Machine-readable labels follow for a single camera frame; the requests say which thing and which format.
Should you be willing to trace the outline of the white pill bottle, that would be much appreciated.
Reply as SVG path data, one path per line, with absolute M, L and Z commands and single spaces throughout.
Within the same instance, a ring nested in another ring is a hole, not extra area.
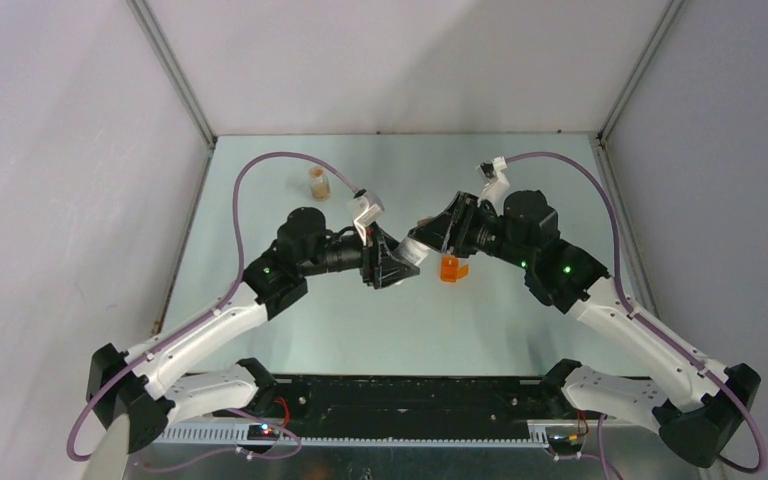
M 405 238 L 396 247 L 395 254 L 414 266 L 419 266 L 432 252 L 432 249 L 421 242 Z

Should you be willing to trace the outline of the orange pill organizer box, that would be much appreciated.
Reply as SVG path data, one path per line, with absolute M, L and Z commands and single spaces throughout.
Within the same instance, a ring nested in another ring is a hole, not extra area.
M 439 278 L 445 283 L 457 283 L 469 274 L 469 263 L 466 259 L 444 255 L 441 257 Z

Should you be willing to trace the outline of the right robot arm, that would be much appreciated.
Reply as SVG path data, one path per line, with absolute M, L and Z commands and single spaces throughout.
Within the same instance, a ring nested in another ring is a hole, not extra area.
M 460 192 L 408 236 L 441 254 L 481 252 L 522 268 L 540 303 L 591 327 L 649 375 L 632 380 L 564 359 L 543 379 L 541 402 L 551 416 L 566 418 L 578 409 L 626 420 L 699 468 L 720 460 L 744 423 L 760 375 L 745 363 L 727 366 L 705 355 L 622 293 L 605 265 L 561 238 L 557 212 L 542 192 L 514 192 L 501 212 Z

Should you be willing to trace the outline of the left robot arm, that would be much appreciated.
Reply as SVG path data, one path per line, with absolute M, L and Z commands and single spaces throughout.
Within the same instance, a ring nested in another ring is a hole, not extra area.
M 120 418 L 128 420 L 129 454 L 168 427 L 204 414 L 243 408 L 264 416 L 275 406 L 276 381 L 258 360 L 242 359 L 215 373 L 192 375 L 190 369 L 300 300 L 310 276 L 356 270 L 365 285 L 383 289 L 418 275 L 429 252 L 410 236 L 395 240 L 366 214 L 334 232 L 320 210 L 297 208 L 214 307 L 124 351 L 111 344 L 96 350 L 88 405 L 106 429 Z

